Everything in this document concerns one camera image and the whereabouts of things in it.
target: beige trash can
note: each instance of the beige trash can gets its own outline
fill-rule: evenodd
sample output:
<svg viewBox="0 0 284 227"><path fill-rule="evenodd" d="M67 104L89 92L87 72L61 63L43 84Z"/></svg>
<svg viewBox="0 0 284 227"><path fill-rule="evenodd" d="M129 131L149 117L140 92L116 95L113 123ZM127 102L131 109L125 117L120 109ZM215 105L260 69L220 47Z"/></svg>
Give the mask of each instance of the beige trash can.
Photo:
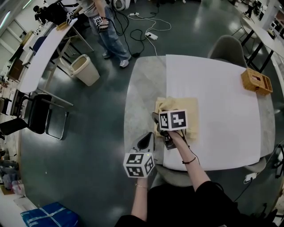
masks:
<svg viewBox="0 0 284 227"><path fill-rule="evenodd" d="M81 55L71 65L72 74L91 86L99 79L99 73L88 55Z"/></svg>

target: blue plastic bag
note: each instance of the blue plastic bag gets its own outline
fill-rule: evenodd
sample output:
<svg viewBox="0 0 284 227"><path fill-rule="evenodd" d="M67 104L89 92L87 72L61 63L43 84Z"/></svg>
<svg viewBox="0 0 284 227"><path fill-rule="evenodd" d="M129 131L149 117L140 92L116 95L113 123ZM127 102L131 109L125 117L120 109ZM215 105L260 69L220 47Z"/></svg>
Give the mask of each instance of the blue plastic bag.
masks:
<svg viewBox="0 0 284 227"><path fill-rule="evenodd" d="M59 203L21 213L28 227L78 227L78 215Z"/></svg>

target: gray floor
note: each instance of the gray floor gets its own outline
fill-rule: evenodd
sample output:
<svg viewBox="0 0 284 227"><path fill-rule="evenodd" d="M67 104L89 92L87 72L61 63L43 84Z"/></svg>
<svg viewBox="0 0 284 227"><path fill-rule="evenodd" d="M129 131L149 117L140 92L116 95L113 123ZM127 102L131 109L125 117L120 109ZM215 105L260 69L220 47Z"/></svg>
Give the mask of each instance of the gray floor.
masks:
<svg viewBox="0 0 284 227"><path fill-rule="evenodd" d="M139 12L146 17L156 10L154 2L138 0L125 13ZM237 10L226 0L204 0L201 4L192 1L183 4L178 0L175 4L161 5L157 18L172 25L171 31L154 32L159 36L155 42L158 55L199 57L206 57L214 42L221 35L235 32L240 22ZM142 47L129 38L130 31L136 28L144 31L151 24L149 21L130 21L126 37L132 52ZM158 29L164 26L157 24ZM67 133L63 141L57 141L44 134L23 130L22 176L27 196L35 205L58 201L79 214L82 226L111 227L121 215L129 214L134 197L134 181L127 178L122 161L125 100L135 59L126 69L120 69L117 59L102 59L102 48L90 30L86 31L86 36L95 52L90 53L81 42L76 46L91 57L101 78L87 87L79 80L55 74L50 91L75 105L70 112ZM262 53L255 60L258 66L267 56L264 48ZM145 41L141 56L153 55L153 47ZM284 98L271 62L264 74L272 81L274 107L281 108ZM62 110L54 110L50 132L60 131L62 118ZM284 138L283 122L283 114L276 115L276 143ZM272 208L282 179L274 178L275 170L270 168L271 164L238 200L242 213L259 214L264 203L268 204L267 210ZM243 184L247 173L244 168L208 172L233 200L247 186Z"/></svg>

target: sneaker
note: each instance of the sneaker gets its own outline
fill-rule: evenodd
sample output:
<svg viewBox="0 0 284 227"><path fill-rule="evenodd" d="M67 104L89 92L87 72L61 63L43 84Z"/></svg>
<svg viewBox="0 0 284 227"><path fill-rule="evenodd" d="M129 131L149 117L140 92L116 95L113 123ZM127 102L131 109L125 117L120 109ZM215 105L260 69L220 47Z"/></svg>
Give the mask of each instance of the sneaker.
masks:
<svg viewBox="0 0 284 227"><path fill-rule="evenodd" d="M122 61L120 62L120 64L119 64L119 66L120 66L121 68L125 68L126 66L128 66L128 64L129 64L129 59L130 59L130 58L131 58L131 55L129 56L128 59L122 60Z"/></svg>
<svg viewBox="0 0 284 227"><path fill-rule="evenodd" d="M107 52L103 53L103 58L104 59L109 59L110 57L111 57L111 55L109 53L107 53Z"/></svg>

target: beige towel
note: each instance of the beige towel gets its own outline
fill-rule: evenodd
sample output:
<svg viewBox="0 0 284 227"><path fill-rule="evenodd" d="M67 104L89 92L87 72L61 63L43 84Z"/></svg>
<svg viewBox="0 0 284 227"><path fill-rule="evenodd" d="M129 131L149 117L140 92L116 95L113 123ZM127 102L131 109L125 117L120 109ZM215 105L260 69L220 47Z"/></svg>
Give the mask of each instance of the beige towel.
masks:
<svg viewBox="0 0 284 227"><path fill-rule="evenodd" d="M187 110L188 129L186 137L191 139L198 138L199 119L198 119L198 102L197 98L157 98L155 112L159 113L165 110ZM155 135L161 137L157 131L157 125L154 128Z"/></svg>

